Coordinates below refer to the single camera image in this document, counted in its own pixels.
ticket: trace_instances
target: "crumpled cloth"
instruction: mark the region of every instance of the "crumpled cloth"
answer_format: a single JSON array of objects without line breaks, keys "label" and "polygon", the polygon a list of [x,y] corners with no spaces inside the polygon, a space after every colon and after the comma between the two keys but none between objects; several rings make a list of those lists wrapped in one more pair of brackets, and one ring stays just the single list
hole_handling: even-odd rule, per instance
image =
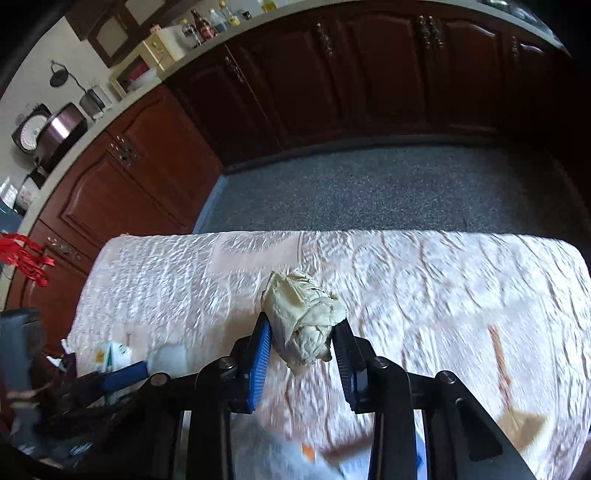
[{"label": "crumpled cloth", "polygon": [[332,327],[347,317],[347,308],[335,293],[323,290],[308,274],[271,272],[261,295],[275,349],[295,375],[315,360],[331,360],[327,340]]}]

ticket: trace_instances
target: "red tassel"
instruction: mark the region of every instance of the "red tassel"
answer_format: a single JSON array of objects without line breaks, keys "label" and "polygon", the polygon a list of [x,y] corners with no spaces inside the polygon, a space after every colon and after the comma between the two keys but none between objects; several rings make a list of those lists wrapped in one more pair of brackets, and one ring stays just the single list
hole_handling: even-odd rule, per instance
[{"label": "red tassel", "polygon": [[[0,262],[5,265],[14,265],[19,268],[27,278],[33,280],[40,287],[48,284],[47,274],[42,269],[43,265],[55,266],[52,258],[44,257],[43,250],[29,237],[18,233],[2,233],[0,238]],[[22,242],[33,253],[17,243]]]}]

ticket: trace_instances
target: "screw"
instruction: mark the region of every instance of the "screw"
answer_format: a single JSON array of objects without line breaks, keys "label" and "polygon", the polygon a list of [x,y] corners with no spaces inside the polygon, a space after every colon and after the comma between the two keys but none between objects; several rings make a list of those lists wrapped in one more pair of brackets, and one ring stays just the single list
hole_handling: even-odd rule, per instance
[{"label": "screw", "polygon": [[375,368],[386,368],[390,364],[390,360],[383,356],[376,356],[372,358],[371,363]]},{"label": "screw", "polygon": [[150,384],[154,387],[162,387],[168,381],[168,376],[163,373],[154,374],[150,378]]},{"label": "screw", "polygon": [[454,383],[457,380],[455,374],[450,372],[449,370],[443,370],[437,374],[437,378],[444,383]]},{"label": "screw", "polygon": [[231,356],[223,356],[217,361],[217,366],[222,370],[229,370],[234,365],[236,365],[236,362]]}]

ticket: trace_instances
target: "cabinet door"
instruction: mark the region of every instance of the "cabinet door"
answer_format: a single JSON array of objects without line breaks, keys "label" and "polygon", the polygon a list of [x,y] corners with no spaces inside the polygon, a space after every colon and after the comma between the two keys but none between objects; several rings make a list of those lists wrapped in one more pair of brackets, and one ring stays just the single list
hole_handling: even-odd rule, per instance
[{"label": "cabinet door", "polygon": [[[180,0],[93,0],[85,4],[103,3],[108,5],[105,13],[97,17],[88,34],[88,41],[105,62],[107,67],[116,65],[131,52],[138,43],[150,36],[152,25]],[[99,7],[87,7],[89,12]]]},{"label": "cabinet door", "polygon": [[526,136],[550,133],[558,113],[557,50],[513,28],[508,55],[509,131]]},{"label": "cabinet door", "polygon": [[101,134],[57,186],[41,220],[94,260],[111,238],[174,235],[183,226],[166,212],[115,160],[111,137]]},{"label": "cabinet door", "polygon": [[60,340],[70,333],[80,293],[93,261],[40,221],[37,221],[29,237],[41,246],[43,255],[56,264],[43,267],[49,282],[46,287],[40,287],[20,270],[15,270],[7,309],[40,309],[41,324],[47,335],[44,352],[60,356],[63,354]]},{"label": "cabinet door", "polygon": [[366,134],[419,131],[426,123],[424,41],[414,10],[398,4],[331,10],[348,102]]},{"label": "cabinet door", "polygon": [[102,16],[114,8],[116,3],[117,0],[93,0],[92,2],[76,0],[65,17],[78,39],[82,41],[88,37]]},{"label": "cabinet door", "polygon": [[112,148],[131,149],[122,165],[183,226],[197,217],[222,172],[222,164],[164,85],[115,120]]},{"label": "cabinet door", "polygon": [[166,81],[225,166],[280,151],[267,117],[226,46]]},{"label": "cabinet door", "polygon": [[228,47],[284,147],[346,135],[335,47],[319,14],[275,20],[230,40]]},{"label": "cabinet door", "polygon": [[495,131],[502,123],[506,99],[502,36],[506,27],[491,17],[479,21],[471,16],[467,9],[455,8],[446,17],[428,18],[435,55],[434,119],[454,129]]}]

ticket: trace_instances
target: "white bedspread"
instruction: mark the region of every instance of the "white bedspread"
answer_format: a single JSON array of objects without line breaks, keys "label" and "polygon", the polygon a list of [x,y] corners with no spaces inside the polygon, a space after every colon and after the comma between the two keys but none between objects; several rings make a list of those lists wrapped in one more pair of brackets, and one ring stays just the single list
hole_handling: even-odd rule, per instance
[{"label": "white bedspread", "polygon": [[[498,419],[503,403],[487,325],[496,325],[515,408],[547,416],[524,453],[538,479],[566,479],[589,431],[590,285],[561,241],[444,232],[231,232],[122,236],[100,253],[69,342],[131,334],[136,358],[183,341],[199,370],[250,334],[271,270],[299,268],[339,294],[356,335],[410,372],[455,372]],[[294,378],[276,353],[257,415],[322,451],[367,441],[370,416],[343,398],[336,362]]]}]

